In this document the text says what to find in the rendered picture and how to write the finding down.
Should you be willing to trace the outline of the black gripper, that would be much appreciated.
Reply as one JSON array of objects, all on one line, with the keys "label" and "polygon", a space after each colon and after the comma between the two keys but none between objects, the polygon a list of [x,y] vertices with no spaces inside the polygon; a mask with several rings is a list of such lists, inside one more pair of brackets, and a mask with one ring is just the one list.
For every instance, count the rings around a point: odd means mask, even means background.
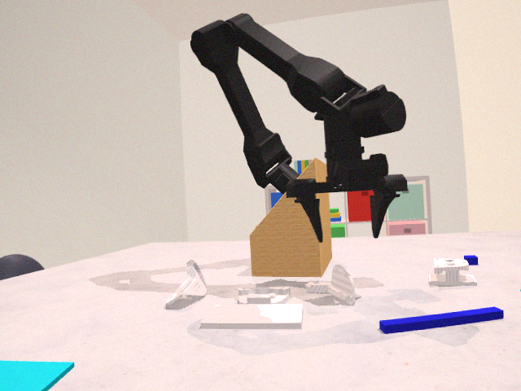
[{"label": "black gripper", "polygon": [[[295,203],[301,203],[311,221],[319,243],[322,243],[323,231],[319,209],[320,199],[316,199],[316,193],[350,191],[343,185],[331,187],[329,179],[331,155],[339,153],[341,159],[355,160],[357,159],[358,153],[365,153],[365,148],[361,146],[361,141],[358,140],[327,143],[325,144],[325,149],[326,182],[317,182],[316,178],[305,178],[293,179],[286,185],[287,198],[296,197]],[[374,191],[374,195],[370,195],[371,222],[374,238],[377,239],[390,203],[394,198],[400,197],[401,195],[396,194],[396,191],[408,191],[407,180],[403,174],[387,175],[379,177],[378,187],[365,187],[360,189],[360,191],[372,190]]]}]

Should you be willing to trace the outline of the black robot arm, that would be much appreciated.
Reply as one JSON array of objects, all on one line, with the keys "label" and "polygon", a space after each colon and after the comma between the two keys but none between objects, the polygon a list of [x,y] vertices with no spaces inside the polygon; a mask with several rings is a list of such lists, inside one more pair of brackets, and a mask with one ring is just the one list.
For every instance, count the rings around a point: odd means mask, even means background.
[{"label": "black robot arm", "polygon": [[[324,121],[325,144],[361,141],[361,137],[404,129],[405,104],[396,93],[387,91],[385,85],[366,91],[336,65],[301,54],[256,23],[248,13],[195,30],[190,47],[220,83],[244,135],[247,165],[257,185],[264,189],[271,183],[284,195],[287,183],[300,175],[289,165],[292,156],[280,134],[267,129],[261,119],[240,71],[239,47],[280,76],[287,83],[290,95],[306,110],[316,112],[314,120]],[[371,155],[368,160],[363,160],[360,153],[355,160],[341,159],[335,153],[331,155],[330,185],[341,184],[350,191],[378,187],[379,177],[387,176],[388,171],[387,156],[383,153]]]}]

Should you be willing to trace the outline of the white housing plate with two holes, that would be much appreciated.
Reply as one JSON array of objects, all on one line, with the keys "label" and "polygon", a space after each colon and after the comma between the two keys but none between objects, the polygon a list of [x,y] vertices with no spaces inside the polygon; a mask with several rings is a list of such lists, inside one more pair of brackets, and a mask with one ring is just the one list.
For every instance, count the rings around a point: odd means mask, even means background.
[{"label": "white housing plate with two holes", "polygon": [[433,258],[434,275],[443,273],[444,270],[469,270],[467,260],[452,258]]}]

